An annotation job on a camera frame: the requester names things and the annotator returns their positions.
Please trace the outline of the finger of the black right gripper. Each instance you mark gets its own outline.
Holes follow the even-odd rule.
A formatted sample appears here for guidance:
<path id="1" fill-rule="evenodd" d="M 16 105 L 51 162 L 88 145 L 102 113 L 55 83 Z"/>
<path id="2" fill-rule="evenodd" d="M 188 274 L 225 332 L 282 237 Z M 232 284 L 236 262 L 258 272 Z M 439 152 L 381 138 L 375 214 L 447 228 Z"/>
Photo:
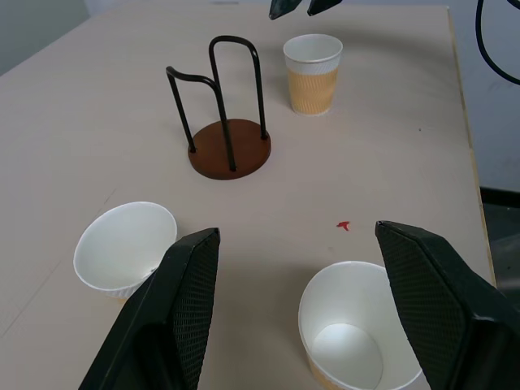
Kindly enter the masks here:
<path id="1" fill-rule="evenodd" d="M 271 0 L 269 18 L 276 20 L 281 16 L 294 11 L 301 3 L 301 0 Z"/>
<path id="2" fill-rule="evenodd" d="M 308 16 L 314 16 L 341 3 L 342 0 L 311 0 L 307 14 Z"/>

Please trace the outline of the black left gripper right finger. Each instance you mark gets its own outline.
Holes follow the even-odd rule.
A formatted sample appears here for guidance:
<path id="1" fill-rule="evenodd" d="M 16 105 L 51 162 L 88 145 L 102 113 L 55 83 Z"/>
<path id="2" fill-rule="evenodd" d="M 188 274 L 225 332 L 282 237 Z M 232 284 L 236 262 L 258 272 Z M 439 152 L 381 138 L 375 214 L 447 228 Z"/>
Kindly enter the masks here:
<path id="1" fill-rule="evenodd" d="M 520 390 L 520 312 L 442 237 L 379 221 L 401 325 L 431 390 Z"/>

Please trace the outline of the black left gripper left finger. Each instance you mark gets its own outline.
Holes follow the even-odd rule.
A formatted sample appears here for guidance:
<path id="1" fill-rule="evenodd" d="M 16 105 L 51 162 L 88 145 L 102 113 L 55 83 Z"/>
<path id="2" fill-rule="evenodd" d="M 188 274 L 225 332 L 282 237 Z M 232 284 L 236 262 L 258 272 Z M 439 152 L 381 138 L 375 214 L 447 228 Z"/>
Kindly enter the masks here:
<path id="1" fill-rule="evenodd" d="M 197 390 L 219 262 L 216 227 L 181 238 L 128 298 L 79 390 Z"/>

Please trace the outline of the white and orange paper cup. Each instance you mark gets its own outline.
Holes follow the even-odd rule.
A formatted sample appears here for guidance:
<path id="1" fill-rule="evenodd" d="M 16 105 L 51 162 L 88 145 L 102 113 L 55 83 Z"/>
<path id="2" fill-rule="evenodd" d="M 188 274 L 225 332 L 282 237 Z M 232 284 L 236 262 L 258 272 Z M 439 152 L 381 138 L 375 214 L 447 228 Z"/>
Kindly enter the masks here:
<path id="1" fill-rule="evenodd" d="M 382 266 L 339 262 L 322 269 L 302 294 L 298 327 L 325 390 L 430 390 Z"/>
<path id="2" fill-rule="evenodd" d="M 323 115 L 332 106 L 342 42 L 326 34 L 306 34 L 285 42 L 292 109 L 301 115 Z"/>
<path id="3" fill-rule="evenodd" d="M 74 271 L 90 288 L 126 300 L 158 268 L 177 236 L 176 219 L 167 208 L 148 201 L 117 206 L 84 230 Z"/>

